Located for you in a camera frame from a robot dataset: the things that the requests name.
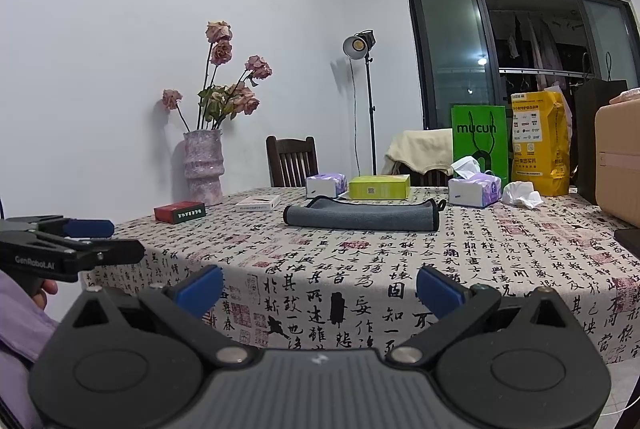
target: white box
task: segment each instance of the white box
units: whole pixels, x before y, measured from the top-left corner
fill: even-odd
[[[306,197],[337,198],[347,190],[347,178],[340,173],[325,173],[306,177]]]
[[[249,196],[236,203],[236,211],[273,211],[278,203],[280,203],[280,196],[277,194]]]
[[[449,180],[449,204],[484,208],[502,197],[501,181],[497,176],[474,175],[470,180]]]

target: screw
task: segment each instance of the screw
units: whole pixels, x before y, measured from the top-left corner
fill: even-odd
[[[216,352],[216,358],[225,364],[242,364],[249,358],[249,353],[239,346],[227,346]]]
[[[400,346],[391,351],[391,358],[400,364],[415,364],[422,358],[422,352],[411,346]]]

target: wooden chair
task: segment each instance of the wooden chair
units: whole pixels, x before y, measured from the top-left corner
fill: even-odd
[[[444,171],[433,169],[425,174],[412,171],[404,164],[398,164],[399,174],[408,174],[412,187],[446,187],[452,177],[448,176]]]
[[[267,137],[267,158],[274,187],[304,187],[307,176],[318,174],[316,143],[306,140]]]

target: cream blanket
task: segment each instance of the cream blanket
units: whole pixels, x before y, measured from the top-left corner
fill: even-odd
[[[402,132],[395,136],[385,153],[382,174],[393,174],[397,164],[402,163],[420,174],[440,169],[452,176],[452,162],[452,130]]]

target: chinese calligraphy tablecloth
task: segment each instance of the chinese calligraphy tablecloth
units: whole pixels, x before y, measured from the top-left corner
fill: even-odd
[[[236,212],[245,196],[280,194],[273,212]],[[413,188],[408,202],[446,199]],[[140,265],[97,268],[89,284],[136,292],[175,284],[217,264],[225,291],[204,320],[234,340],[274,348],[389,351],[436,319],[415,295],[423,265],[471,285],[522,296],[556,288],[604,360],[640,351],[640,261],[613,240],[627,225],[576,194],[546,198],[536,210],[502,203],[484,210],[447,206],[433,233],[353,232],[289,227],[282,211],[304,204],[299,188],[258,189],[178,225],[153,217],[118,226],[145,245]]]

